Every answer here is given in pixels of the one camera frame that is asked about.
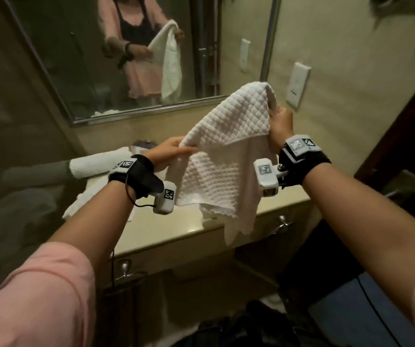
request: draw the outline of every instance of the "hand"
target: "hand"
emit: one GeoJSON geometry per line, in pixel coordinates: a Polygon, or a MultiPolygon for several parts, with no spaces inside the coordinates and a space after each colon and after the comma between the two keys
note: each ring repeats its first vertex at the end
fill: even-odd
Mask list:
{"type": "Polygon", "coordinates": [[[160,172],[167,168],[175,157],[198,152],[196,147],[178,147],[183,138],[184,136],[170,137],[155,148],[143,152],[142,155],[153,163],[155,172],[160,172]]]}
{"type": "Polygon", "coordinates": [[[178,29],[177,32],[175,33],[175,37],[176,37],[177,44],[180,45],[183,39],[185,39],[185,32],[182,29],[178,29]]]}
{"type": "Polygon", "coordinates": [[[127,52],[133,54],[136,60],[145,60],[153,57],[153,52],[143,45],[131,44],[127,46],[127,52]]]}
{"type": "Polygon", "coordinates": [[[294,136],[292,127],[292,111],[277,105],[277,111],[268,110],[270,114],[270,132],[268,143],[271,150],[279,154],[281,148],[286,143],[286,139],[294,136]]]}

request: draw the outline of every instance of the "folded towel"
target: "folded towel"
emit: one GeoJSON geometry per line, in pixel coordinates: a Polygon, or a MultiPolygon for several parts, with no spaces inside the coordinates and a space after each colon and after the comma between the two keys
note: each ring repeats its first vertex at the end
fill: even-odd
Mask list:
{"type": "Polygon", "coordinates": [[[129,148],[122,147],[115,151],[75,158],[71,160],[69,168],[76,179],[89,178],[109,172],[116,164],[131,156],[129,148]]]}
{"type": "Polygon", "coordinates": [[[181,93],[180,48],[175,33],[178,25],[170,20],[156,34],[148,48],[153,51],[153,61],[163,67],[161,100],[163,104],[178,102],[181,93]]]}
{"type": "MultiPolygon", "coordinates": [[[[87,188],[83,193],[80,193],[79,195],[77,195],[77,200],[74,201],[74,203],[68,207],[68,209],[63,214],[62,218],[63,219],[71,218],[74,214],[76,214],[78,210],[81,209],[81,207],[84,204],[89,202],[89,200],[92,197],[94,197],[103,187],[105,187],[107,183],[108,183],[108,175],[103,175],[102,177],[100,177],[97,181],[95,181],[95,183],[92,186],[87,188]]],[[[136,207],[132,209],[132,212],[129,215],[129,219],[127,220],[128,222],[132,220],[133,216],[135,215],[136,210],[137,210],[136,207]]]]}
{"type": "Polygon", "coordinates": [[[177,185],[176,204],[200,204],[205,218],[222,218],[225,242],[250,234],[262,197],[254,161],[276,156],[268,145],[268,108],[276,99],[268,83],[246,84],[222,101],[185,136],[181,146],[199,152],[169,166],[166,180],[177,185]]]}

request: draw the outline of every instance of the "quilted pattern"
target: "quilted pattern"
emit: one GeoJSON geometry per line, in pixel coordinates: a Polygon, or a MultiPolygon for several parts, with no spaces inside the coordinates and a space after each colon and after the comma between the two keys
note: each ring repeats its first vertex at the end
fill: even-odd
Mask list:
{"type": "Polygon", "coordinates": [[[276,99],[268,83],[253,82],[222,101],[185,136],[183,146],[199,152],[168,169],[166,179],[177,185],[176,204],[200,204],[205,217],[222,217],[225,241],[238,232],[249,234],[261,192],[253,162],[276,157],[268,146],[268,108],[276,99]]]}

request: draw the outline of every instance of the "wrist-mounted device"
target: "wrist-mounted device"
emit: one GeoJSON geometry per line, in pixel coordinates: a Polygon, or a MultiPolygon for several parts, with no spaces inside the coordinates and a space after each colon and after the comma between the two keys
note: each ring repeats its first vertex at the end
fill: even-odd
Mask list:
{"type": "Polygon", "coordinates": [[[320,147],[308,135],[294,135],[280,150],[279,164],[268,158],[254,162],[257,180],[263,196],[275,196],[278,188],[301,185],[305,176],[320,163],[331,163],[320,147]]]}
{"type": "Polygon", "coordinates": [[[136,199],[149,195],[155,197],[154,204],[137,205],[126,188],[130,201],[137,207],[150,206],[158,214],[169,214],[174,209],[176,185],[170,181],[162,182],[154,175],[153,163],[141,154],[135,154],[129,160],[118,163],[108,175],[108,182],[113,180],[132,187],[136,199]]]}

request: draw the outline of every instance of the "black top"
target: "black top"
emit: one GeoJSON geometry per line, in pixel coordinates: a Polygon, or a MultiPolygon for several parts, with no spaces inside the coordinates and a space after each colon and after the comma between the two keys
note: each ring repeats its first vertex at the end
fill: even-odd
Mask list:
{"type": "MultiPolygon", "coordinates": [[[[135,45],[148,46],[156,36],[157,32],[153,29],[148,13],[146,11],[145,0],[138,0],[143,11],[143,20],[140,25],[132,25],[122,18],[121,11],[119,9],[118,0],[113,0],[116,5],[116,10],[119,16],[119,26],[122,34],[122,38],[135,45]]],[[[131,54],[125,54],[119,61],[118,68],[128,61],[133,60],[131,54]]]]}

